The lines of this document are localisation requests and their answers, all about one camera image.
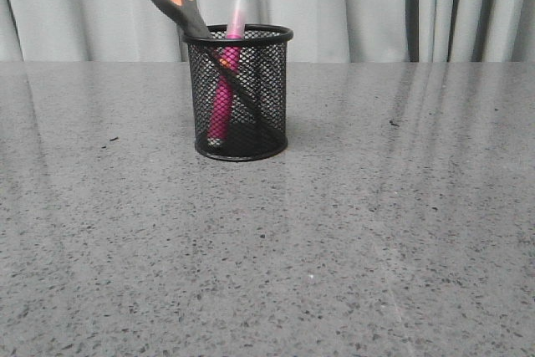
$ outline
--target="highlighter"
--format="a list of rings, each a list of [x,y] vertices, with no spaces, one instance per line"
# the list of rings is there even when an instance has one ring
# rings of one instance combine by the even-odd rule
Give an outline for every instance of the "highlighter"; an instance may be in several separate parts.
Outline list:
[[[225,38],[240,39],[245,34],[245,19],[247,13],[247,3],[245,0],[234,0],[232,4],[232,15]],[[220,58],[221,64],[234,73],[239,70],[240,52],[242,48],[238,46],[227,46],[223,49]],[[210,118],[210,125],[206,136],[208,145],[219,148],[224,145],[228,135],[228,127],[232,115],[233,92],[227,78],[220,75],[216,94],[213,102],[213,109]]]

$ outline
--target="table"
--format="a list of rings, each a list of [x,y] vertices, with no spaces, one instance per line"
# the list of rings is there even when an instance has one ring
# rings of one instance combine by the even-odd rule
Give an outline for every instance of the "table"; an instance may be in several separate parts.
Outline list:
[[[193,146],[187,64],[0,64],[0,355],[535,354],[535,64],[290,64]]]

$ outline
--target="pink highlighter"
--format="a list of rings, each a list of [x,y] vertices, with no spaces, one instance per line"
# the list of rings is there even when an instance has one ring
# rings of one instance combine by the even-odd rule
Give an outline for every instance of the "pink highlighter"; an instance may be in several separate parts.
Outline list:
[[[245,0],[234,0],[231,22],[227,25],[225,38],[240,39],[245,33],[245,15],[247,4]],[[240,47],[227,46],[223,50],[220,62],[237,73],[240,61]],[[232,87],[225,76],[220,75],[217,83],[216,96],[208,127],[208,145],[214,148],[223,146],[227,139],[228,126],[232,114]]]

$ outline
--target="metal mesh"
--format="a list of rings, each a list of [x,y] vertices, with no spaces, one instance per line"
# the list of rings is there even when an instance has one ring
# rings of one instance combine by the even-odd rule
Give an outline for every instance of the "metal mesh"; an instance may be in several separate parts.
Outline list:
[[[232,46],[221,46],[225,31],[214,28],[213,40],[188,43],[196,149],[205,156],[251,161],[287,145],[288,37],[265,27]]]

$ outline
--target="mesh cup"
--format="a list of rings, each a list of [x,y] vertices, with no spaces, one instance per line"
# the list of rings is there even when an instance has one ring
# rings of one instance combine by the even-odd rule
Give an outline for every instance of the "mesh cup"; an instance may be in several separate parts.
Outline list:
[[[286,148],[286,50],[292,30],[247,25],[243,39],[184,36],[188,45],[195,148],[222,161],[255,161]]]

